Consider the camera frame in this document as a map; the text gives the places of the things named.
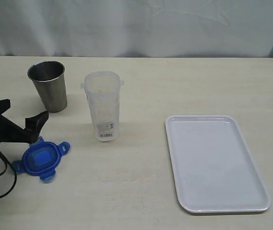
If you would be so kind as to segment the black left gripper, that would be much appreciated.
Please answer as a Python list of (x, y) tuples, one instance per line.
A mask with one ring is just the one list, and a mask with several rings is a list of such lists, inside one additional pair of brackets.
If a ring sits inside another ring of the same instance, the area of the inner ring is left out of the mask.
[(49, 118), (49, 112), (44, 111), (25, 119), (25, 128), (22, 129), (2, 114), (11, 107), (10, 99), (0, 100), (0, 143), (35, 143), (40, 135), (41, 129)]

